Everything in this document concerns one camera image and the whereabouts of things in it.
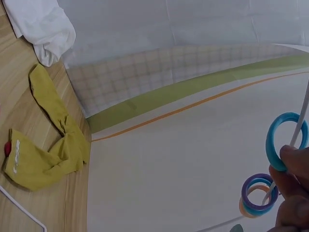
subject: grid pattern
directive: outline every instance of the grid pattern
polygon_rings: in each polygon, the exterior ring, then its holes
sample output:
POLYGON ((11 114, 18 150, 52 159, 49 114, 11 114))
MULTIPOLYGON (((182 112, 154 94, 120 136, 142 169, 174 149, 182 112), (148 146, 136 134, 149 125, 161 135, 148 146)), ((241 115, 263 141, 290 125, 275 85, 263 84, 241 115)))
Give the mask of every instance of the grid pattern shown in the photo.
POLYGON ((183 80, 304 52, 274 44, 178 46, 67 70, 86 117, 183 80))

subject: blue ring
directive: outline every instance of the blue ring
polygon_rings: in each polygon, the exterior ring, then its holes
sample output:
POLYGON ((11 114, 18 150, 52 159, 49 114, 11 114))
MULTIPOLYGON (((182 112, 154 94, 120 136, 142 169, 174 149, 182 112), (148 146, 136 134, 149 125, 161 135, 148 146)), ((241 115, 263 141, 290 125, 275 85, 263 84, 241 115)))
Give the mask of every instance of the blue ring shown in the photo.
MULTIPOLYGON (((275 131, 277 127, 283 122, 288 122, 288 121, 298 122, 298 120, 299 120, 298 114, 293 113, 293 112, 288 112, 288 113, 284 113, 280 115, 279 117, 277 117, 275 121, 270 125, 270 128, 267 133, 267 137, 266 137, 266 155, 267 155, 270 165, 277 171, 286 172, 287 168, 276 153, 276 149, 274 146, 275 131)), ((304 121, 303 125, 301 126, 301 132, 302 132, 302 140, 301 140, 299 149, 305 148, 308 142, 308 125, 306 121, 304 121)))
MULTIPOLYGON (((255 178, 253 179, 246 187, 247 190, 249 190, 249 188, 256 184, 256 183, 264 183, 266 184, 268 187, 271 186, 271 183, 269 180, 267 179, 264 179, 264 178, 255 178)), ((242 204, 243 204, 243 207, 244 209, 251 215, 253 216, 261 216, 265 213, 267 213, 269 210, 271 210, 271 208, 274 206, 276 200, 277 200, 277 197, 278 197, 278 189, 277 188, 274 188, 271 192, 271 202, 270 202, 270 205, 269 206, 265 206, 265 209, 261 209, 261 210, 256 210, 256 209, 253 209, 253 208, 250 208, 248 205, 246 205, 246 203, 243 201, 242 204)))

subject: green stripe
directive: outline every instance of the green stripe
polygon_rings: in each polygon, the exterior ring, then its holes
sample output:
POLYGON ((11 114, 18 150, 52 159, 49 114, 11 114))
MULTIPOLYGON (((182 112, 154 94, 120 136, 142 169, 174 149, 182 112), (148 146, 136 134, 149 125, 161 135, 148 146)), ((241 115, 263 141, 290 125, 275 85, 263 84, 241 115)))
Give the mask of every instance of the green stripe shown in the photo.
POLYGON ((243 65, 195 77, 138 95, 89 117, 87 121, 91 132, 95 133, 211 87, 235 80, 301 69, 308 66, 309 54, 243 65))

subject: purple ring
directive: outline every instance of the purple ring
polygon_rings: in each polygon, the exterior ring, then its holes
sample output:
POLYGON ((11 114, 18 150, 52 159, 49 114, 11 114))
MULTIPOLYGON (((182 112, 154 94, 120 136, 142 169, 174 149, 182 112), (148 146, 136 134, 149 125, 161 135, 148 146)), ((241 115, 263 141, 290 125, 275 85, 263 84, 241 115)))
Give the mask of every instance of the purple ring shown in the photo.
POLYGON ((279 191, 278 191, 278 188, 277 186, 273 189, 273 191, 276 192, 275 194, 275 197, 272 197, 270 199, 270 202, 267 203, 266 205, 255 205, 253 203, 251 203, 248 199, 248 186, 249 184, 256 178, 263 178, 263 179, 266 179, 268 180, 269 182, 273 182, 272 178, 270 177, 270 175, 267 175, 267 174, 255 174, 253 176, 250 176, 246 181, 245 183, 243 184, 242 186, 242 189, 241 189, 241 197, 242 197, 242 200, 243 202, 251 209, 255 209, 255 210, 264 210, 266 208, 269 208, 271 207, 275 202, 276 200, 278 199, 278 194, 279 194, 279 191))

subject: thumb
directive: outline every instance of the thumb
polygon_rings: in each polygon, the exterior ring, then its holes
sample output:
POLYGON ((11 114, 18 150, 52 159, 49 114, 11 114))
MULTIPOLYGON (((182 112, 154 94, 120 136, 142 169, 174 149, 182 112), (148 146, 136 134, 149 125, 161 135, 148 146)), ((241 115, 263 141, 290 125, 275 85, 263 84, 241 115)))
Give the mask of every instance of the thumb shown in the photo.
POLYGON ((309 200, 301 196, 292 196, 279 207, 276 227, 296 226, 309 228, 309 200))
POLYGON ((280 157, 290 173, 309 179, 309 147, 298 150, 285 145, 280 150, 280 157))

